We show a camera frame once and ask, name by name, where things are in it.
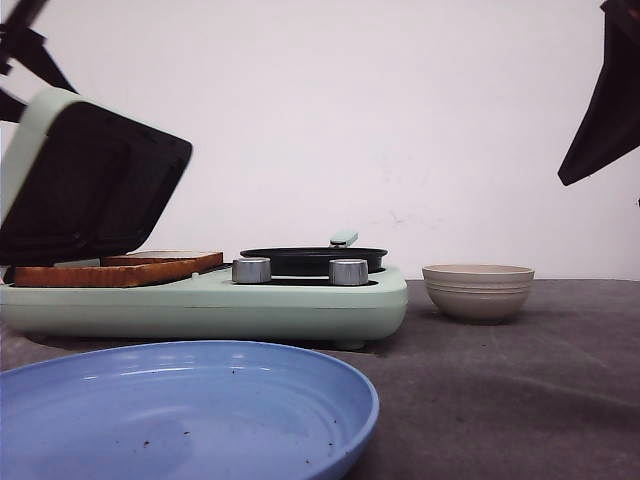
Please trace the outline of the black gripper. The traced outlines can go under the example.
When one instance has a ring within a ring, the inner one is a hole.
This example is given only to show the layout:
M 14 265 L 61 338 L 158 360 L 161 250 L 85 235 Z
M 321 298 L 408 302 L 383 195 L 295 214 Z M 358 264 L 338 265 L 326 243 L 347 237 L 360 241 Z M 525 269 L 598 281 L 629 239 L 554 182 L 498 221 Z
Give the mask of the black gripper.
M 9 62 L 15 59 L 50 86 L 76 93 L 45 48 L 46 38 L 32 29 L 46 3 L 46 0 L 20 0 L 1 24 L 1 73 L 8 75 Z M 0 90 L 1 121 L 19 123 L 25 109 L 22 101 Z

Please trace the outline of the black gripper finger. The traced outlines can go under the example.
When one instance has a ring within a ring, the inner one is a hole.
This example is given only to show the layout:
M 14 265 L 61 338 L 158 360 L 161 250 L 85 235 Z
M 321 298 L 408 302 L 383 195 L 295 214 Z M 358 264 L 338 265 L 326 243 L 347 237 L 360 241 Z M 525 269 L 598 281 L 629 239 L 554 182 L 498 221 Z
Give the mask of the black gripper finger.
M 639 147 L 639 3 L 605 1 L 603 64 L 558 170 L 565 186 Z

